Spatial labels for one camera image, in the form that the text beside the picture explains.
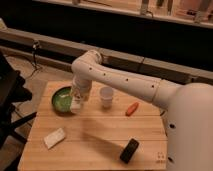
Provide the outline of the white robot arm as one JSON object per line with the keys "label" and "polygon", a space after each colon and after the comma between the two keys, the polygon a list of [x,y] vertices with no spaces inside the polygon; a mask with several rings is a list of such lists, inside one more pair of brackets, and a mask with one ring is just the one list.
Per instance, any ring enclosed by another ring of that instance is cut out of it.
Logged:
{"label": "white robot arm", "polygon": [[71,64],[73,94],[88,98],[94,81],[103,83],[167,112],[166,171],[213,171],[213,85],[177,84],[102,65],[89,50]]}

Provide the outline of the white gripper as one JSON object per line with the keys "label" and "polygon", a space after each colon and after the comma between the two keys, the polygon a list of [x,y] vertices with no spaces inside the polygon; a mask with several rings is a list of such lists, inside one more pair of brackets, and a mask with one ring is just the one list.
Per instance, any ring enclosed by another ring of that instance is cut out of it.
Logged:
{"label": "white gripper", "polygon": [[72,80],[72,95],[83,101],[89,99],[91,88],[91,80],[86,80],[81,77],[74,77]]}

